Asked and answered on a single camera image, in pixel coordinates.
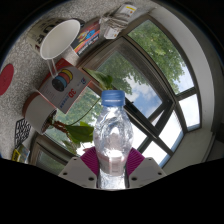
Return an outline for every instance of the blue bottle cap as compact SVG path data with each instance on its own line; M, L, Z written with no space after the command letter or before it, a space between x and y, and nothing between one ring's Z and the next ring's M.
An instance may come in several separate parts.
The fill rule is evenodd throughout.
M122 90L104 90L101 99L102 105L106 107L125 105L125 93Z

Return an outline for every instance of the black frame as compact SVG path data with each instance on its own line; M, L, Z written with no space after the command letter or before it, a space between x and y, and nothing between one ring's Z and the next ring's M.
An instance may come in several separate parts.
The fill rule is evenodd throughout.
M132 40L128 33L131 32L131 30L135 29L138 25L143 23L146 20L151 20L161 31L170 39L170 41L173 43L173 45L178 50L179 54L183 58L190 74L192 77L192 81L194 83L194 87L191 89L188 89L187 91L184 91L178 95L175 95L173 92L170 84L168 83L167 79L163 75L160 68L156 65L156 63L153 61L153 59L142 49L134 40ZM141 114L141 112L138 111L138 109L128 100L126 99L126 105L125 110L131 120L131 122L138 127L144 134L146 134L145 140L141 143L138 150L139 152L143 153L144 150L149 146L149 144L154 141L161 149L163 149L168 155L166 156L166 161L162 162L162 167L169 161L169 159L173 156L175 149L170 149L160 138L159 134L162 132L163 128L165 127L166 123L168 122L171 114L173 111L175 111L178 120L180 122L183 136L186 133L189 133L190 131L194 131L196 129L201 128L202 126L202 116L201 116L201 99L200 99L200 93L199 88L196 82L196 78L193 72L193 69L189 63L189 60L187 59L184 51L180 47L180 45L177 43L177 41L174 39L174 37L160 24L158 23L154 18L152 18L150 15L146 14L140 18L138 18L136 21L132 22L126 30L121 32L119 36L115 40L106 40L103 44L93 49L88 54L85 54L83 58L80 59L80 61L77 64L77 68L82 71L84 74L86 74L92 82L88 86L91 90L93 90L96 94L101 96L102 89L100 89L98 82L90 76L83 68L88 67L90 69L96 69L100 64L105 62L112 53L118 49L117 43L119 41L128 42L130 45L130 48L135 49L138 51L138 54L141 54L141 57L144 60L147 61L148 69L151 70L151 72L154 74L154 78L157 79L157 81L160 83L160 85L163 87L167 94L166 100L156 109L156 111L153 112L153 114L147 119L144 115ZM102 54L103 50L110 49L106 54ZM200 115L200 125L193 129L188 130L186 126L186 122L184 119L183 112L181 110L179 100L185 99L189 96L192 96L196 94L199 104L199 115ZM151 124L151 122L162 112L162 116L160 117L159 121L155 126ZM174 144L176 146L176 149L178 148L179 144L181 143L181 140L177 139L176 143Z

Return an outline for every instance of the red circle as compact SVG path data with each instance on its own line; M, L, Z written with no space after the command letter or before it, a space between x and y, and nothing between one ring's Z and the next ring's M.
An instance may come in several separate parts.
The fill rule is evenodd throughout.
M3 95L9 88L14 74L14 67L12 64L8 64L2 70L0 74L0 96Z
M65 79L65 81L67 82L67 85L70 83L70 78L68 77L67 74L65 74L64 72L60 72L58 75Z

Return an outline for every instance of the sky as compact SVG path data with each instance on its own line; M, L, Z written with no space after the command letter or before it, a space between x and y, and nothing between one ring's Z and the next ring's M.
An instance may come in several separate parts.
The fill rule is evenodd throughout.
M177 137L181 132L181 127L179 121L176 117L175 112L172 113L169 121L165 125L163 131L159 135L159 137L164 141L164 143L172 148L175 143ZM153 157L154 160L159 164L164 157L167 155L156 143L152 142L148 146L148 148L143 152L143 156L145 157Z
M191 75L187 69L187 66L181 66L183 71L184 71L184 75L181 75L180 78L180 82L178 81L174 81L175 84L178 85L180 92L183 92L187 89L190 89L194 86Z
M126 98L134 102L140 112L148 118L160 106L161 99L150 85L140 85L133 78L126 78L126 81L132 87L132 94L125 94Z
M199 108L197 95L190 96L180 101L181 109L187 123L187 127L199 124Z

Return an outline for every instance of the water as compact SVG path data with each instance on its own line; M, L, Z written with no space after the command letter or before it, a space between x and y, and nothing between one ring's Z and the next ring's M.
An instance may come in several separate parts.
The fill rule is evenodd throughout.
M133 130L123 106L103 107L93 138L101 169L99 188L124 189L124 167L132 148Z

